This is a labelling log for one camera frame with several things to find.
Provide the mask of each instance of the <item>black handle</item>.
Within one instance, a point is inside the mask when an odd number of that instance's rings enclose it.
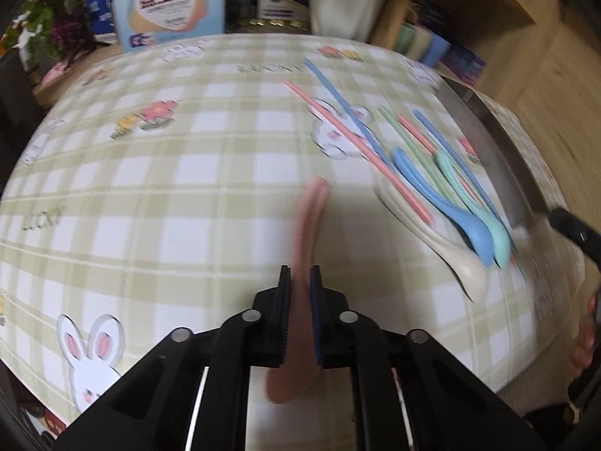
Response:
[[[549,214],[549,224],[576,244],[601,271],[601,236],[595,230],[562,208]]]

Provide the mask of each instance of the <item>tablecloth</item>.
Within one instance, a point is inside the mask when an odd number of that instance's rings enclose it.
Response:
[[[494,390],[554,337],[578,253],[543,219],[514,229],[518,263],[492,268],[475,306],[378,200],[367,161],[282,84],[354,128],[304,58],[387,150],[403,141],[379,105],[419,128],[411,110],[422,111],[469,161],[428,71],[366,44],[224,35],[100,62],[50,111],[0,204],[0,357],[66,423],[173,328],[218,327],[275,286],[315,176],[332,185],[315,262],[354,310],[387,330],[429,331]],[[505,218],[482,166],[469,164]],[[552,177],[537,180],[562,203]],[[429,207],[436,229],[460,241]],[[247,449],[354,449],[347,371],[324,372],[284,406],[266,401],[263,378],[252,370]]]

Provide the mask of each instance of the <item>pink chopstick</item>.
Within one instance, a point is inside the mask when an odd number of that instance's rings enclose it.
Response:
[[[307,95],[303,90],[299,87],[294,86],[292,83],[285,81],[284,84],[289,87],[294,93],[299,95],[303,100],[305,100],[309,105],[311,105],[315,110],[317,110],[320,114],[322,114],[328,122],[330,122],[339,132],[344,135],[351,143],[365,155],[366,158],[377,167],[380,172],[386,176],[387,179],[393,184],[396,190],[407,200],[407,202],[411,205],[411,207],[417,212],[417,214],[422,218],[422,220],[428,224],[429,226],[433,223],[434,218],[432,218],[432,214],[426,209],[426,207],[417,199],[417,197],[409,190],[403,182],[399,179],[399,177],[390,171],[389,167],[386,166],[384,161],[380,159],[380,157],[363,141],[354,135],[347,127],[338,120],[335,116],[333,116],[329,111],[327,111],[324,107],[322,107],[318,102],[312,99],[309,95]]]
[[[413,135],[414,138],[420,141],[422,145],[426,149],[428,149],[432,155],[436,154],[436,146],[432,144],[432,142],[425,135],[423,135],[411,122],[409,122],[405,117],[402,117],[401,115],[397,117],[397,120],[405,129],[407,129],[411,133],[411,135]],[[458,172],[457,177],[459,178],[459,181],[462,185],[464,185],[464,188],[470,194],[470,197],[472,197],[480,206],[482,206],[482,200],[480,200],[480,197],[474,191],[472,185],[470,185],[470,182],[468,182],[464,178],[463,173],[461,173],[457,168],[455,169]]]

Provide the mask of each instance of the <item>blue chopstick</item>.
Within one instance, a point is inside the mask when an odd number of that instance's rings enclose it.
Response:
[[[500,217],[499,213],[497,212],[497,209],[495,209],[495,206],[491,202],[491,199],[489,199],[488,195],[486,195],[484,189],[479,184],[479,182],[477,181],[476,177],[471,172],[471,170],[466,166],[464,161],[462,161],[462,159],[459,157],[459,155],[455,152],[455,149],[453,149],[451,147],[451,145],[447,142],[447,140],[443,137],[443,134],[441,134],[438,131],[438,129],[435,128],[434,124],[432,124],[432,122],[430,122],[424,116],[424,114],[422,114],[419,110],[412,110],[412,112],[417,117],[417,119],[425,126],[425,128],[428,129],[428,131],[437,139],[437,141],[441,144],[441,146],[444,147],[444,149],[447,151],[447,153],[449,153],[449,155],[455,160],[455,162],[458,164],[459,168],[461,168],[461,171],[463,171],[465,173],[465,176],[467,176],[468,179],[472,182],[472,185],[474,185],[474,188],[476,188],[476,191],[480,194],[480,197],[482,197],[482,199],[485,201],[488,208],[495,215],[495,217],[498,218],[498,220],[501,222],[501,224],[503,224],[503,221],[501,220],[501,217]],[[509,234],[509,238],[511,239],[511,234],[510,234],[509,230],[507,229],[507,227],[505,226],[505,224],[503,224],[503,227],[505,227],[505,230],[507,231],[507,234]]]
[[[391,163],[390,159],[384,153],[383,149],[378,144],[378,140],[375,138],[374,134],[363,124],[359,117],[355,115],[353,109],[350,107],[349,102],[347,102],[343,96],[338,92],[338,90],[334,87],[334,85],[326,78],[323,73],[315,66],[309,59],[305,58],[304,60],[305,66],[307,66],[313,74],[319,79],[323,86],[325,86],[328,91],[332,94],[334,99],[339,103],[342,109],[346,112],[346,114],[351,118],[351,120],[355,123],[355,125],[359,128],[366,139],[369,141],[370,146],[376,154],[380,157],[384,164],[390,168],[391,171],[396,173],[396,169]]]

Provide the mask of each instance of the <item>white spoon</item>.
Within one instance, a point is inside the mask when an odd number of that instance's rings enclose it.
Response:
[[[484,302],[489,286],[488,271],[477,254],[432,230],[381,174],[376,181],[376,194],[387,209],[407,226],[407,229],[443,258],[455,272],[470,300],[475,304]]]

